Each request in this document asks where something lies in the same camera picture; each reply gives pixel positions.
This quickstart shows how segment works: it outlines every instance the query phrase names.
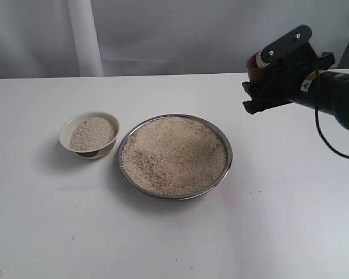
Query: white table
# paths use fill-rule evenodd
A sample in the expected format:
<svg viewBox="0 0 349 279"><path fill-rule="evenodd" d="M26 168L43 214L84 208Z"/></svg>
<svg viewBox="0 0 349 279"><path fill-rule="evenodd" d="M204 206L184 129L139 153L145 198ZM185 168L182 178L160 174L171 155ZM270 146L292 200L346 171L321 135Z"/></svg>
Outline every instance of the white table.
<svg viewBox="0 0 349 279"><path fill-rule="evenodd" d="M349 160L299 105L251 116L246 74L0 80L0 278L349 278ZM66 120L137 123L186 113L216 124L234 162L210 193L171 202L125 184L114 155L57 143ZM349 131L321 115L349 153Z"/></svg>

